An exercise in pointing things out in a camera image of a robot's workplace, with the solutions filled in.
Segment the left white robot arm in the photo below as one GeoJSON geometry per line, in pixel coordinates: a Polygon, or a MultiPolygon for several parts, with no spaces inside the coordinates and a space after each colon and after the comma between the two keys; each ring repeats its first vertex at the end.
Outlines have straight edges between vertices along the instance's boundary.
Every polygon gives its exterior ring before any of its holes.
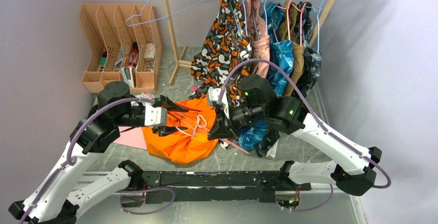
{"type": "Polygon", "coordinates": [[[107,176],[73,190],[84,172],[120,137],[121,127],[151,127],[159,134],[174,131],[169,111],[184,108],[164,95],[136,97],[122,81],[106,84],[97,104],[70,135],[66,148],[49,175],[25,200],[8,211],[20,223],[75,223],[87,210],[116,192],[132,192],[143,185],[143,170],[131,160],[121,162],[107,176]]]}

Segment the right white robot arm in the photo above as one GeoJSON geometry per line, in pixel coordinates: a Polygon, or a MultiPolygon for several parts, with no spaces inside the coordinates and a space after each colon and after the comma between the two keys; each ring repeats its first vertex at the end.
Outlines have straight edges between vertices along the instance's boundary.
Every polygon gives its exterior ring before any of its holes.
{"type": "Polygon", "coordinates": [[[336,185],[353,196],[362,196],[375,183],[373,170],[382,151],[362,147],[314,117],[305,104],[294,97],[279,97],[269,81],[257,74],[244,77],[239,88],[245,102],[231,107],[221,89],[209,88],[207,99],[216,112],[208,138],[235,138],[244,127],[265,121],[268,128],[299,138],[331,158],[325,163],[286,161],[281,168],[279,184],[285,190],[296,185],[322,183],[336,185]]]}

